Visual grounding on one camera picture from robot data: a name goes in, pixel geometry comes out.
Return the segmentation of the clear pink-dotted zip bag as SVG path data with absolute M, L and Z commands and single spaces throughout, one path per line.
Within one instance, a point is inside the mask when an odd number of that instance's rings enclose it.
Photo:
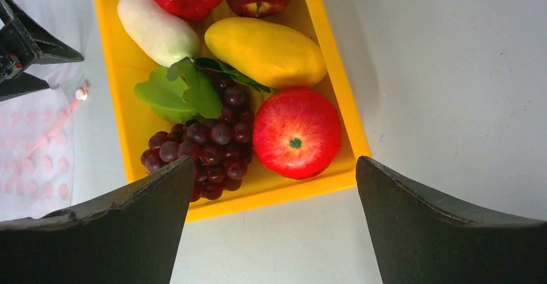
M 82 65 L 56 65 L 50 88 L 1 102 L 1 221 L 40 218 L 71 204 L 72 115 L 88 97 Z

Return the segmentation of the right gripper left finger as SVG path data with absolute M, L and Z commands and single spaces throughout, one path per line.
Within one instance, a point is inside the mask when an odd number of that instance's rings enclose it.
M 2 283 L 169 283 L 194 186 L 184 157 L 41 218 L 1 223 Z

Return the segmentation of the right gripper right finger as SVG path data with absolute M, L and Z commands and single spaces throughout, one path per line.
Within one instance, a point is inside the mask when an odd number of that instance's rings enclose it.
M 384 283 L 545 283 L 546 222 L 491 210 L 366 156 L 356 182 Z

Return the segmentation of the yellow plastic tray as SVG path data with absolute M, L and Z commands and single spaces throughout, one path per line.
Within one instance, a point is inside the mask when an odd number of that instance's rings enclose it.
M 119 0 L 94 1 L 126 180 L 133 182 L 147 175 L 140 157 L 149 137 L 170 129 L 172 124 L 158 118 L 134 94 L 134 86 L 146 81 L 156 64 L 123 29 L 117 16 Z M 192 203 L 186 217 L 189 222 L 352 188 L 356 185 L 357 159 L 372 153 L 323 0 L 292 0 L 270 21 L 303 33 L 321 47 L 328 75 L 315 91 L 328 97 L 339 110 L 344 124 L 341 150 L 322 174 L 304 181 L 278 176 L 254 159 L 239 190 L 215 201 L 200 199 Z

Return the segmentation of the bright red apple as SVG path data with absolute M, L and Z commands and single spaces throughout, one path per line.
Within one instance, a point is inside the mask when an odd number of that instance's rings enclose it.
M 252 143 L 260 164 L 285 178 L 318 176 L 342 145 L 338 110 L 324 95 L 288 88 L 260 104 Z

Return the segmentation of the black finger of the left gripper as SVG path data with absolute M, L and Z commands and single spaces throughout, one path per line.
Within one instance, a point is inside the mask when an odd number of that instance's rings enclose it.
M 50 88 L 25 72 L 32 65 L 78 63 L 83 55 L 36 23 L 13 0 L 1 0 L 1 101 Z

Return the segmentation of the purple grape bunch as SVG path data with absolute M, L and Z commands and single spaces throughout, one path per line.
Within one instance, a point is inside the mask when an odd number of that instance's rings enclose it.
M 182 157 L 194 162 L 192 202 L 219 199 L 223 192 L 240 189 L 252 162 L 254 110 L 249 92 L 228 74 L 207 70 L 209 82 L 223 104 L 217 117 L 187 111 L 176 117 L 170 131 L 148 140 L 140 157 L 151 174 Z

